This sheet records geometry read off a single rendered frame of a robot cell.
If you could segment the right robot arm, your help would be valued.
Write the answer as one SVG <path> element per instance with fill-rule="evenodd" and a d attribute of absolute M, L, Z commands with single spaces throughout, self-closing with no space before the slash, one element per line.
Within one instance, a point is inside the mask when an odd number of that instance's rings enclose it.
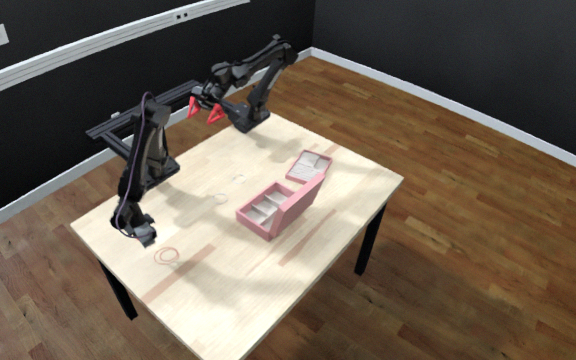
<path fill-rule="evenodd" d="M 132 113 L 130 119 L 131 122 L 135 122 L 133 143 L 128 163 L 123 171 L 118 187 L 118 197 L 121 198 L 118 202 L 119 206 L 110 221 L 112 227 L 116 230 L 118 230 L 115 223 L 116 216 L 124 202 L 130 177 L 130 190 L 118 219 L 118 224 L 122 231 L 127 229 L 133 216 L 138 216 L 142 210 L 140 204 L 147 194 L 147 188 L 180 166 L 172 156 L 169 155 L 166 157 L 166 149 L 164 149 L 162 143 L 162 131 L 163 127 L 166 126 L 169 121 L 171 107 L 145 99 L 145 123 L 142 125 L 142 121 L 140 121 L 140 119 L 142 119 L 142 102 Z M 145 169 L 145 164 L 148 165 L 148 169 Z"/>

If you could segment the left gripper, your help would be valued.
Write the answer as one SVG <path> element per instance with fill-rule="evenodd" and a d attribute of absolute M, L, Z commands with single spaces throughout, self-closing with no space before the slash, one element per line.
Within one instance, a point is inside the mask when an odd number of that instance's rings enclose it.
<path fill-rule="evenodd" d="M 195 98 L 190 97 L 190 101 L 189 101 L 189 109 L 188 109 L 188 113 L 187 113 L 187 118 L 191 118 L 195 113 L 197 113 L 200 109 L 204 109 L 207 111 L 211 111 L 209 118 L 207 120 L 207 125 L 210 125 L 211 123 L 223 118 L 224 115 L 224 107 L 221 103 L 222 98 L 224 97 L 225 92 L 221 91 L 222 89 L 220 87 L 215 88 L 216 86 L 214 85 L 212 87 L 211 83 L 205 83 L 205 85 L 203 87 L 198 87 L 195 86 L 197 88 L 201 88 L 203 90 L 206 90 L 207 87 L 209 87 L 209 92 L 210 94 L 205 97 L 201 97 L 197 95 L 197 98 L 201 100 L 201 104 L 199 104 L 199 102 L 197 100 L 195 100 Z M 212 92 L 211 92 L 212 91 Z M 206 103 L 205 103 L 206 102 Z M 192 111 L 192 113 L 190 114 L 192 107 L 194 104 L 194 110 Z M 209 105 L 208 105 L 209 104 Z M 211 106 L 212 105 L 212 106 Z M 213 108 L 213 109 L 212 109 Z M 214 116 L 214 114 L 217 113 L 217 116 L 215 118 L 212 119 L 212 117 Z M 212 120 L 211 120 L 212 119 Z M 211 121 L 210 121 L 211 120 Z"/>

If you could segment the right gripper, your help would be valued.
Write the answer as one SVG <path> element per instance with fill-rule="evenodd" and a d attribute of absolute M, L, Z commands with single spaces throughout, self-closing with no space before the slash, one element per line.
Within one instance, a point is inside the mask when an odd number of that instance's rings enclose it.
<path fill-rule="evenodd" d="M 145 234 L 148 234 L 149 232 L 153 231 L 153 229 L 151 229 L 151 228 L 153 228 L 151 226 L 153 224 L 156 224 L 155 220 L 148 213 L 146 213 L 144 215 L 143 211 L 141 210 L 140 213 L 138 214 L 138 216 L 136 216 L 136 217 L 133 216 L 133 219 L 131 220 L 131 222 L 128 225 L 125 232 L 127 232 L 127 234 L 130 236 L 145 235 Z M 139 238 L 139 239 L 142 242 L 142 244 L 145 244 L 146 242 L 150 241 L 153 238 L 154 238 L 154 233 L 150 234 L 149 236 L 144 236 L 144 237 Z M 139 239 L 137 238 L 136 240 L 139 241 Z"/>

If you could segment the pink jewelry box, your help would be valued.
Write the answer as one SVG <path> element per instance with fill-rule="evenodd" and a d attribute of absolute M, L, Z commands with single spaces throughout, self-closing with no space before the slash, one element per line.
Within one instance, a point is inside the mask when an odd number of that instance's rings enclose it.
<path fill-rule="evenodd" d="M 297 192 L 275 180 L 236 210 L 236 220 L 269 242 L 313 204 L 325 177 L 319 172 Z"/>

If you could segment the pink jewelry tray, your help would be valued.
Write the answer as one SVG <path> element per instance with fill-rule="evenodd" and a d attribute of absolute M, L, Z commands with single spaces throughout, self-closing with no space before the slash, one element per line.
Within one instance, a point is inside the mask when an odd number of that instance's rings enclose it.
<path fill-rule="evenodd" d="M 332 157 L 303 149 L 285 174 L 285 179 L 305 185 L 319 172 L 325 175 L 332 160 Z"/>

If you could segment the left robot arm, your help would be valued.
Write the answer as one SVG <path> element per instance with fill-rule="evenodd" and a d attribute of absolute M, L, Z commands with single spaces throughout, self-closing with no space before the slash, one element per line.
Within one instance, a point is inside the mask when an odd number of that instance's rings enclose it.
<path fill-rule="evenodd" d="M 248 130 L 259 121 L 270 115 L 271 111 L 269 111 L 265 106 L 269 100 L 269 93 L 283 70 L 288 65 L 294 64 L 298 59 L 297 52 L 288 43 L 277 43 L 278 41 L 284 41 L 280 36 L 276 34 L 272 38 L 273 41 L 264 49 L 257 52 L 253 56 L 242 60 L 243 62 L 246 62 L 267 48 L 270 48 L 255 57 L 252 61 L 246 64 L 243 63 L 241 66 L 231 66 L 232 68 L 227 67 L 213 74 L 213 79 L 215 82 L 214 85 L 216 88 L 220 87 L 222 89 L 221 91 L 224 91 L 226 94 L 231 85 L 233 85 L 236 89 L 246 85 L 250 80 L 250 77 L 252 77 L 260 68 L 271 62 L 261 81 L 256 87 L 254 87 L 253 90 L 250 91 L 249 95 L 247 96 L 246 100 L 250 104 L 247 115 L 245 114 L 235 120 L 235 124 L 237 124 L 244 131 Z M 228 80 L 228 78 L 230 78 L 230 80 Z"/>

